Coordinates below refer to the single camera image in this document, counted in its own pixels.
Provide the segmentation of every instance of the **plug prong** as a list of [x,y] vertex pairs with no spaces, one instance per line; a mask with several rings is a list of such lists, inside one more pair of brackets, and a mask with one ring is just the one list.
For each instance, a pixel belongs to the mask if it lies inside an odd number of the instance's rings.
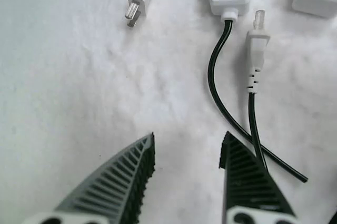
[[126,11],[125,17],[128,20],[132,20],[135,17],[136,12],[138,11],[138,8],[139,8],[139,3],[135,2],[135,1],[132,1],[132,3],[130,3],[130,5],[129,5],[127,11]]
[[128,27],[134,27],[140,15],[141,15],[141,12],[137,11],[134,17],[128,22],[127,24]]
[[263,30],[264,29],[264,16],[265,10],[260,9],[255,13],[255,20],[253,22],[254,30]]

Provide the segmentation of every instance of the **power cord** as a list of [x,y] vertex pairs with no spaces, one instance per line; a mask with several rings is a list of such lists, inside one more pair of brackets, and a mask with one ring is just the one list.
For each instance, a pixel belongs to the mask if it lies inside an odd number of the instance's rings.
[[[232,20],[226,20],[225,21],[225,28],[224,28],[223,34],[221,35],[221,37],[220,37],[217,45],[215,46],[215,48],[213,50],[213,53],[211,55],[211,58],[210,58],[207,77],[208,77],[208,82],[209,82],[209,88],[210,88],[210,91],[211,91],[211,95],[213,97],[213,100],[214,100],[215,104],[217,105],[217,107],[219,108],[220,112],[222,113],[222,115],[228,120],[228,122],[232,125],[232,127],[235,128],[239,132],[239,134],[241,134],[243,137],[245,137],[250,143],[253,143],[253,139],[250,136],[250,134],[247,133],[237,123],[237,121],[234,119],[234,117],[232,117],[231,114],[229,113],[229,111],[226,109],[226,107],[222,103],[222,101],[221,101],[221,99],[219,97],[219,94],[218,94],[218,92],[216,90],[216,87],[215,87],[214,68],[215,68],[216,60],[217,60],[217,57],[218,57],[218,55],[219,55],[219,53],[221,51],[221,48],[223,47],[223,45],[225,44],[225,42],[227,41],[227,39],[228,39],[228,37],[230,35],[231,29],[232,29],[232,25],[233,25],[233,21]],[[279,166],[281,166],[288,173],[290,173],[291,175],[293,175],[294,177],[296,177],[297,179],[299,179],[303,183],[305,183],[305,182],[308,181],[308,178],[306,176],[304,176],[303,174],[299,173],[293,167],[291,167],[290,165],[288,165],[287,163],[285,163],[282,159],[280,159],[277,155],[275,155],[273,152],[271,152],[265,146],[261,145],[261,148],[262,148],[263,152],[269,158],[271,158],[274,162],[276,162]]]
[[261,149],[260,137],[257,132],[256,118],[255,118],[255,94],[249,93],[248,98],[248,114],[249,114],[249,126],[252,132],[252,140],[254,145],[254,150],[257,159],[261,162],[264,168],[268,171],[267,163],[265,162],[265,158]]

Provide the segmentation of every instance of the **cord strain relief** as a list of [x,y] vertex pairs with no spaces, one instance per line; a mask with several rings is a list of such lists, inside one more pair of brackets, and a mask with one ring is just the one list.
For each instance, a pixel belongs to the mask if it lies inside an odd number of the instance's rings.
[[260,80],[260,70],[252,69],[249,72],[247,91],[248,93],[257,93],[259,80]]
[[237,21],[237,16],[239,11],[236,8],[225,8],[221,14],[221,22],[225,22],[226,20],[232,20],[233,23]]

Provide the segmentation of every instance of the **white cloth surface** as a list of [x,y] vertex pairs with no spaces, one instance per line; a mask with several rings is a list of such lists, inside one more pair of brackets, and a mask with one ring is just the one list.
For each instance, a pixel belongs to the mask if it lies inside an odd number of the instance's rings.
[[[87,175],[154,132],[156,171],[140,223],[221,223],[226,131],[206,71],[223,24],[209,0],[152,0],[131,30],[127,0],[0,0],[0,223],[52,210]],[[252,0],[215,69],[223,102],[247,123],[244,42],[266,10],[272,39],[256,116],[262,143],[309,181],[267,159],[303,223],[337,206],[337,20]]]

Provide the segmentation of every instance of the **black wire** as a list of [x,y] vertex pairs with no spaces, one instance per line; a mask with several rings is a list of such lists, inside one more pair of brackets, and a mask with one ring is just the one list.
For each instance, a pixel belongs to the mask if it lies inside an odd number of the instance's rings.
[[264,155],[261,149],[260,137],[257,131],[256,118],[255,118],[255,94],[249,93],[248,98],[248,116],[249,116],[249,126],[251,128],[253,145],[255,149],[255,154],[264,168],[268,171],[267,163],[265,162]]
[[[215,104],[219,108],[222,115],[228,120],[228,122],[232,125],[233,128],[235,128],[239,134],[241,134],[243,137],[245,137],[250,143],[253,143],[252,137],[249,133],[247,133],[237,122],[236,120],[231,116],[231,114],[228,112],[224,104],[222,103],[215,87],[214,82],[214,68],[216,59],[220,53],[221,48],[225,44],[226,40],[228,39],[230,33],[232,30],[232,21],[225,21],[225,29],[223,31],[223,34],[221,35],[217,45],[215,46],[213,53],[210,58],[209,62],[209,68],[208,68],[208,81],[209,81],[209,87],[212,94],[212,97],[214,99]],[[285,163],[282,159],[280,159],[277,155],[275,155],[273,152],[271,152],[269,149],[267,149],[265,146],[261,145],[263,152],[270,157],[273,161],[275,161],[278,165],[280,165],[284,170],[292,174],[294,177],[298,178],[303,183],[306,183],[308,181],[308,178],[304,176],[303,174],[299,173],[297,170],[295,170],[293,167]]]

